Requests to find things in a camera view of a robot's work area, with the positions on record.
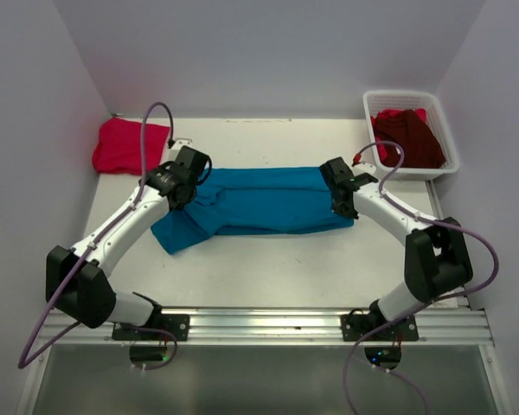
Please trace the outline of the white plastic laundry basket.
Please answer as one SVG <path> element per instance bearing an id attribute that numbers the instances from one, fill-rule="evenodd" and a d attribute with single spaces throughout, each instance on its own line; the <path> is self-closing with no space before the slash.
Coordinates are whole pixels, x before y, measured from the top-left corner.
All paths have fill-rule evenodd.
<path id="1" fill-rule="evenodd" d="M 437 138 L 445 155 L 445 163 L 439 169 L 408 169 L 400 167 L 392 176 L 394 180 L 431 181 L 445 174 L 458 171 L 458 153 L 452 135 L 445 119 L 445 114 L 435 96 L 430 93 L 406 90 L 378 90 L 363 94 L 363 105 L 368 123 L 370 141 L 375 144 L 372 148 L 375 156 L 377 173 L 386 175 L 399 161 L 397 149 L 388 144 L 375 141 L 371 125 L 371 117 L 386 109 L 408 110 L 425 109 L 427 124 Z"/>

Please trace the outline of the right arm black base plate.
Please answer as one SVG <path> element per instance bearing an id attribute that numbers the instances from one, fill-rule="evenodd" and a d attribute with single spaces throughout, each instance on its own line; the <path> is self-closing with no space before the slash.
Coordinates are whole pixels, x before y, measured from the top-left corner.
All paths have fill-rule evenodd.
<path id="1" fill-rule="evenodd" d="M 355 342 L 368 332 L 386 323 L 378 311 L 353 309 L 348 314 L 340 315 L 340 327 L 345 342 Z M 381 329 L 366 339 L 367 342 L 416 342 L 420 339 L 417 324 L 413 316 L 394 325 Z"/>

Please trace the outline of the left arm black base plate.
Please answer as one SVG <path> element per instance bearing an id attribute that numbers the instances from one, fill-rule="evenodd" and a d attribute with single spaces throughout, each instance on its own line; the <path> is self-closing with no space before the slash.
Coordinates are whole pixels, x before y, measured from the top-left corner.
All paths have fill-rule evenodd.
<path id="1" fill-rule="evenodd" d="M 185 342 L 189 334 L 189 315 L 187 314 L 155 314 L 144 326 L 133 326 L 128 323 L 115 323 L 112 339 L 120 342 L 162 342 L 168 336 L 159 330 L 171 333 L 178 342 Z"/>

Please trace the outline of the blue t shirt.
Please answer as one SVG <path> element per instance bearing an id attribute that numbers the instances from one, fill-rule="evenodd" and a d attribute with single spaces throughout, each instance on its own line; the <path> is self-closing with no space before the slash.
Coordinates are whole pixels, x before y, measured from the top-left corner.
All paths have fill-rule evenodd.
<path id="1" fill-rule="evenodd" d="M 316 167 L 213 169 L 194 200 L 151 226 L 170 255 L 214 236 L 309 234 L 354 226 L 331 211 Z"/>

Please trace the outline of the folded pink t shirt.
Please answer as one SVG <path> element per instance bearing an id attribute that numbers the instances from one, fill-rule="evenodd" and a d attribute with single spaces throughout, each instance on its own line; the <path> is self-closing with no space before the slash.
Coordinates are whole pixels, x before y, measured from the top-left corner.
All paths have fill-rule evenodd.
<path id="1" fill-rule="evenodd" d="M 92 165 L 99 174 L 142 174 L 141 124 L 122 118 L 111 118 L 99 128 L 99 141 L 93 151 Z M 163 148 L 167 143 L 170 127 L 147 124 L 145 127 L 146 170 L 160 164 Z"/>

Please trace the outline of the aluminium front rail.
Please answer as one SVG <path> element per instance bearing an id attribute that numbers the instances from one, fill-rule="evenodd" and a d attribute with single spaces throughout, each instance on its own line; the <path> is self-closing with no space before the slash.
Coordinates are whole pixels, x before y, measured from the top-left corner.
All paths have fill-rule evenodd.
<path id="1" fill-rule="evenodd" d="M 185 345 L 351 346 L 360 336 L 338 308 L 242 309 L 165 308 L 165 318 L 177 322 L 173 333 Z M 493 336 L 483 311 L 443 308 L 418 313 L 402 329 L 378 335 L 364 346 L 479 346 Z"/>

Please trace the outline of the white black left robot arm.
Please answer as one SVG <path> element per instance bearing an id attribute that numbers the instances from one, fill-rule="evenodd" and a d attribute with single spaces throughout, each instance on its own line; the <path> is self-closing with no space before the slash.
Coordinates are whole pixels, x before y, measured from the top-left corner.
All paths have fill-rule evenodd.
<path id="1" fill-rule="evenodd" d="M 70 248 L 54 247 L 46 258 L 48 304 L 90 329 L 105 322 L 147 326 L 158 304 L 109 283 L 116 265 L 140 237 L 172 210 L 193 201 L 212 161 L 179 144 L 173 158 L 149 171 L 122 206 L 99 228 Z"/>

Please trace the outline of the dark red t shirt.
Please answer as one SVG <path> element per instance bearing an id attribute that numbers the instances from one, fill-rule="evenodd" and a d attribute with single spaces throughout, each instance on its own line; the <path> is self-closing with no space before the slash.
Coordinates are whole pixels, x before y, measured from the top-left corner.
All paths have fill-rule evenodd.
<path id="1" fill-rule="evenodd" d="M 402 168 L 439 169 L 444 165 L 445 155 L 426 122 L 425 109 L 386 109 L 370 120 L 376 142 L 397 143 L 404 150 Z"/>

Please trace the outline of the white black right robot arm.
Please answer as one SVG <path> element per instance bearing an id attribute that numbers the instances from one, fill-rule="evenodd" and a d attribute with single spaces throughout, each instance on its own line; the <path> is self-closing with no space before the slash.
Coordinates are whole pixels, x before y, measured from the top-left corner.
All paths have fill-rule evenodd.
<path id="1" fill-rule="evenodd" d="M 465 238 L 449 228 L 458 226 L 454 219 L 437 226 L 435 217 L 415 213 L 367 170 L 356 174 L 341 157 L 322 164 L 319 170 L 334 213 L 353 220 L 365 215 L 405 248 L 403 282 L 374 301 L 368 313 L 350 312 L 347 324 L 351 329 L 365 334 L 472 280 Z"/>

